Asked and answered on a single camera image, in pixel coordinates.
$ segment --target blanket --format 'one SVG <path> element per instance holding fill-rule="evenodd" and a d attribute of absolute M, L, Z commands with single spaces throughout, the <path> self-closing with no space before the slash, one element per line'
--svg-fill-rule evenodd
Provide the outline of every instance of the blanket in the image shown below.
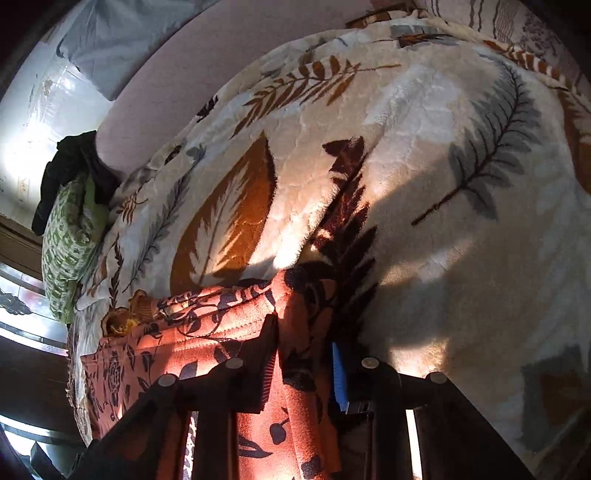
<path fill-rule="evenodd" d="M 533 54 L 417 14 L 254 62 L 120 187 L 70 331 L 83 437 L 80 356 L 137 289 L 329 264 L 333 321 L 443 371 L 537 472 L 589 405 L 590 112 Z"/>

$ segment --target green patterned cloth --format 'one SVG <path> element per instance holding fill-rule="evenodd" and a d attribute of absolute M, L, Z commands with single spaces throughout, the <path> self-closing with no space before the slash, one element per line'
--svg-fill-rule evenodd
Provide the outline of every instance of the green patterned cloth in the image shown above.
<path fill-rule="evenodd" d="M 63 323 L 71 322 L 76 286 L 107 223 L 107 208 L 94 198 L 95 184 L 86 174 L 61 187 L 43 236 L 43 283 L 51 312 Z"/>

